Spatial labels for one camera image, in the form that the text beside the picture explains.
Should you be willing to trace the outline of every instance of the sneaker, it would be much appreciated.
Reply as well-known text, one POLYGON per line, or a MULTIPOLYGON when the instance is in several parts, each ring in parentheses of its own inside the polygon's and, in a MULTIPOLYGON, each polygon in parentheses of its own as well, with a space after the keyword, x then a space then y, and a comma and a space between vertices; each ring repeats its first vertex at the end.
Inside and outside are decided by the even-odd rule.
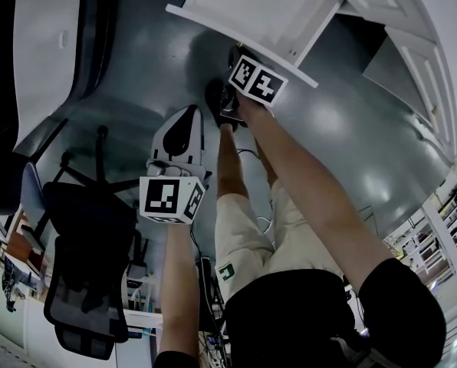
POLYGON ((208 105, 208 108, 210 109, 210 112, 212 112, 216 125, 218 128, 220 128, 222 124, 231 124, 232 129, 235 132, 238 128, 237 120, 220 115, 222 110, 222 103, 226 97, 229 97, 229 94, 227 94, 227 91, 225 90, 225 84, 223 83, 223 80, 212 79, 208 83, 208 86, 206 86, 205 101, 208 105))

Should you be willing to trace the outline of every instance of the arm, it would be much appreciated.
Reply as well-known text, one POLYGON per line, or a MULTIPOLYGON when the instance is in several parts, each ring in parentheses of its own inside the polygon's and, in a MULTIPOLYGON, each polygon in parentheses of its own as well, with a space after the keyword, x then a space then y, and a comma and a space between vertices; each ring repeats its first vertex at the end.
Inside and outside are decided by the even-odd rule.
POLYGON ((297 143, 264 108, 238 93, 238 112, 265 152, 295 205, 343 270, 355 291, 391 258, 358 216, 326 167, 297 143))
POLYGON ((160 291, 163 334, 160 352, 176 351, 198 359, 199 286, 189 227, 169 225, 160 291))

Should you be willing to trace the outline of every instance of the gray floor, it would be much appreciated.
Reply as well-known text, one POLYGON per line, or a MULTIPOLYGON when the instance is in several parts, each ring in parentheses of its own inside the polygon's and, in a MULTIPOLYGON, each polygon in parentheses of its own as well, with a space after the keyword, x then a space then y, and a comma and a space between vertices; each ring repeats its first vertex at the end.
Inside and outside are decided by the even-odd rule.
MULTIPOLYGON (((95 132, 101 124, 109 127, 107 178, 114 182, 144 175, 156 129, 174 110, 189 104, 198 104, 204 112, 204 164, 215 172, 219 133, 203 91, 210 78, 226 69, 234 41, 164 11, 167 3, 183 1, 120 0, 117 36, 100 88, 78 105, 60 108, 19 149, 30 152, 61 118, 71 119, 38 165, 44 181, 58 171, 65 150, 76 154, 76 169, 93 176, 95 132)), ((312 89, 279 69, 289 84, 275 116, 334 173, 357 209, 372 206, 383 238, 417 210, 447 168, 409 125, 409 109, 362 75, 370 59, 335 18, 301 66, 320 86, 312 89)), ((236 136, 239 148, 254 149, 247 130, 236 136)), ((255 212, 269 217, 264 171, 250 153, 241 157, 255 212)), ((199 245, 212 258, 215 193, 213 179, 196 220, 199 245)), ((129 203, 137 196, 138 190, 121 195, 129 203)), ((154 242, 150 255, 159 258, 155 252, 162 251, 163 227, 141 219, 138 228, 154 242)))

